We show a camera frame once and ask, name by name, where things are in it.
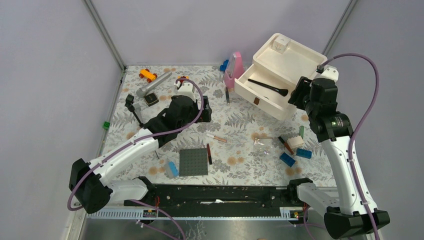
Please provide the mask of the white cosmetic box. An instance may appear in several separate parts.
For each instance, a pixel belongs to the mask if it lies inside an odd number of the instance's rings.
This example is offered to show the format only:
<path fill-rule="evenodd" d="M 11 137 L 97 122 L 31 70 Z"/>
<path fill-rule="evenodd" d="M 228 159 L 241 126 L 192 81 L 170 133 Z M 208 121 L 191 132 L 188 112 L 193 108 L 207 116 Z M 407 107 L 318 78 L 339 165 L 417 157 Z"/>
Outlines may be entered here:
<path fill-rule="evenodd" d="M 273 40 L 271 49 L 283 54 L 287 50 L 290 41 L 291 39 L 288 37 L 278 36 Z"/>

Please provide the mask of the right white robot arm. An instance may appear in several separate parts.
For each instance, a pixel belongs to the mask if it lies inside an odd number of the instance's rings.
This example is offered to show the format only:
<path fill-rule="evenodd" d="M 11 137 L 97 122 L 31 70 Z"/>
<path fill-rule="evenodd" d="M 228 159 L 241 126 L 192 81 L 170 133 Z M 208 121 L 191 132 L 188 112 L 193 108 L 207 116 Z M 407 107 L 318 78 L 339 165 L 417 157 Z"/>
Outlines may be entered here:
<path fill-rule="evenodd" d="M 329 65 L 319 65 L 316 71 L 314 79 L 299 79 L 288 102 L 307 113 L 310 129 L 330 162 L 338 201 L 307 178 L 290 181 L 287 201 L 293 206 L 305 203 L 313 208 L 323 217 L 333 239 L 378 234 L 391 220 L 387 211 L 378 209 L 365 183 L 351 122 L 347 115 L 337 111 L 339 73 Z"/>

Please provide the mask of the black makeup brush large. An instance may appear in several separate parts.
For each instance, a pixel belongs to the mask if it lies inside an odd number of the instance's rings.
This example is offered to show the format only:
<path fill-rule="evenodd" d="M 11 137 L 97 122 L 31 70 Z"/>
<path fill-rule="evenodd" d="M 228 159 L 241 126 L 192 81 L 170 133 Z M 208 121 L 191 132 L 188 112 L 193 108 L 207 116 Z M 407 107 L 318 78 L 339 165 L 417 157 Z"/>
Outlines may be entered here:
<path fill-rule="evenodd" d="M 263 88 L 267 88 L 269 90 L 272 90 L 274 92 L 277 92 L 279 95 L 281 95 L 283 97 L 287 96 L 288 93 L 289 93 L 289 90 L 288 89 L 285 89 L 285 88 L 277 88 L 277 87 L 271 86 L 269 84 L 266 84 L 266 83 L 263 83 L 263 82 L 259 82 L 259 81 L 253 80 L 251 78 L 248 78 L 247 80 L 249 82 L 254 83 L 256 85 L 259 85 L 259 86 L 261 86 Z"/>

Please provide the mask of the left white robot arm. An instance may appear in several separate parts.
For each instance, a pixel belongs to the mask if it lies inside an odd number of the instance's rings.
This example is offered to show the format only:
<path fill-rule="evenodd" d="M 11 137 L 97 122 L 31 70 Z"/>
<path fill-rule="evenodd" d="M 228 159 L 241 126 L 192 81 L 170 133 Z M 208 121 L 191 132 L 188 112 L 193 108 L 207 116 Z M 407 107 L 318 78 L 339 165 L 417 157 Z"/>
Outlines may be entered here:
<path fill-rule="evenodd" d="M 141 156 L 160 149 L 177 138 L 178 134 L 197 123 L 209 123 L 212 109 L 209 98 L 194 84 L 199 100 L 187 93 L 174 95 L 167 108 L 143 124 L 130 139 L 109 153 L 88 162 L 76 160 L 70 171 L 67 209 L 84 209 L 93 214 L 110 202 L 138 200 L 148 206 L 155 200 L 155 192 L 141 179 L 114 180 L 114 177 L 129 167 Z"/>

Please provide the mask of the cream three-drawer organizer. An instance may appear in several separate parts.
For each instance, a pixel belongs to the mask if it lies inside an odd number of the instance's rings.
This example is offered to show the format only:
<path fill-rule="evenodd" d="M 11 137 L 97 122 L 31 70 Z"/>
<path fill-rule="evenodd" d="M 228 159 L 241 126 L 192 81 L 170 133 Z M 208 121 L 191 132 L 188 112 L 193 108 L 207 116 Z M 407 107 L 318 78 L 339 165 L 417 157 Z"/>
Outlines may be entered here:
<path fill-rule="evenodd" d="M 287 37 L 275 33 L 266 41 L 253 55 L 251 66 L 235 80 L 234 91 L 277 120 L 285 120 L 296 112 L 296 107 L 288 103 L 290 96 L 281 96 L 273 90 L 249 82 L 248 79 L 288 89 L 291 93 L 300 77 L 313 79 L 317 75 L 317 65 L 328 58 L 293 39 L 286 51 L 280 54 L 272 49 L 273 41 L 278 36 Z"/>

